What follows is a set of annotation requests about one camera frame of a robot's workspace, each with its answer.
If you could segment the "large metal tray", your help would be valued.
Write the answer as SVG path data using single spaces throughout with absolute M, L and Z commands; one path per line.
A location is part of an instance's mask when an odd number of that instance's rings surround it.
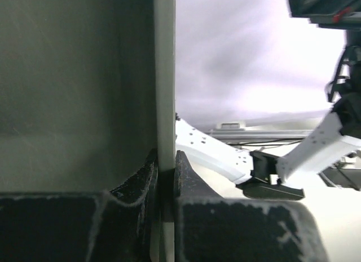
M 110 191 L 174 168 L 175 0 L 1 0 L 1 194 Z

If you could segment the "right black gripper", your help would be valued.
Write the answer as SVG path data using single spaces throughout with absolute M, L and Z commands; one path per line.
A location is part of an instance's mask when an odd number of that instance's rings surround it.
M 288 6 L 291 17 L 346 32 L 344 51 L 325 87 L 328 102 L 333 102 L 336 93 L 360 93 L 360 0 L 288 0 Z

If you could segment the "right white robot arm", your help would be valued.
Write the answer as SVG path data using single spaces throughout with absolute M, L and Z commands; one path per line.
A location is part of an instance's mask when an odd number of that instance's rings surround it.
M 175 143 L 194 161 L 219 173 L 255 199 L 304 198 L 302 186 L 330 184 L 327 172 L 341 172 L 342 157 L 360 148 L 360 0 L 288 0 L 293 17 L 321 28 L 346 31 L 346 45 L 326 85 L 333 104 L 314 131 L 288 154 L 234 148 L 175 120 Z

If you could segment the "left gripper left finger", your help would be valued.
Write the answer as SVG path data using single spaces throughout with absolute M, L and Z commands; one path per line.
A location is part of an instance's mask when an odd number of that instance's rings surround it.
M 2 261 L 150 261 L 157 153 L 110 191 L 2 193 Z

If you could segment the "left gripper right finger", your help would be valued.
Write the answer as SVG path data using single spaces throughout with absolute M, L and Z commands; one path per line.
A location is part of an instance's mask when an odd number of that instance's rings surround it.
M 174 174 L 176 261 L 327 261 L 309 210 L 288 201 L 223 198 L 184 152 Z

